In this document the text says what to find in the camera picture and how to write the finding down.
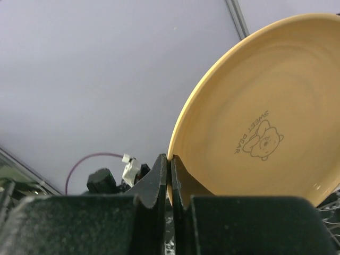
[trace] white plastic part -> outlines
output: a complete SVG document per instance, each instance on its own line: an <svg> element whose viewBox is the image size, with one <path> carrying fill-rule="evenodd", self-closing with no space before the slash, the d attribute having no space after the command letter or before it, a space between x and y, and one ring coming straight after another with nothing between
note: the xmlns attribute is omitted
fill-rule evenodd
<svg viewBox="0 0 340 255"><path fill-rule="evenodd" d="M122 178L130 187L133 187L136 175L140 173L141 164L127 154L124 154L122 162L126 163Z"/></svg>

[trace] white surface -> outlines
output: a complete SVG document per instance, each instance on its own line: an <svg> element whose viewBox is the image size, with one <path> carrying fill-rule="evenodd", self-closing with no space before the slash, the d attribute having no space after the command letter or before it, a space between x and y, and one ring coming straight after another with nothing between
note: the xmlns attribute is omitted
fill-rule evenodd
<svg viewBox="0 0 340 255"><path fill-rule="evenodd" d="M224 0L2 0L0 33L0 145L62 191L93 152L152 166L196 83L239 40ZM121 180L119 159L92 158L69 193L100 167Z"/></svg>
<svg viewBox="0 0 340 255"><path fill-rule="evenodd" d="M249 33L298 14L340 13L340 0L239 0L239 5Z"/></svg>

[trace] bear face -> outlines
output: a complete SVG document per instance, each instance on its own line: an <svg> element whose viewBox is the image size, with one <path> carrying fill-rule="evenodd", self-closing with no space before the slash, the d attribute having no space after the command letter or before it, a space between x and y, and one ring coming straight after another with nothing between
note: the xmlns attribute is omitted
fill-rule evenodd
<svg viewBox="0 0 340 255"><path fill-rule="evenodd" d="M243 151L250 153L252 157L267 160L282 140L283 135L279 134L275 127L271 127L269 121L264 120L243 146Z"/></svg>

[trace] gray wall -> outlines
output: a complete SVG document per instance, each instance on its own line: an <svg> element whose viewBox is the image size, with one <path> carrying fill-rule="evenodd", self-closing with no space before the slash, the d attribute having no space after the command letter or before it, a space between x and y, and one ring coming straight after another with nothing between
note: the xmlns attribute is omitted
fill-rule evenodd
<svg viewBox="0 0 340 255"><path fill-rule="evenodd" d="M81 157L152 165L204 73L235 45L224 0L1 1L0 145L60 190ZM84 162L69 191L109 167Z"/></svg>
<svg viewBox="0 0 340 255"><path fill-rule="evenodd" d="M249 33L289 16L340 12L340 0L239 0Z"/></svg>

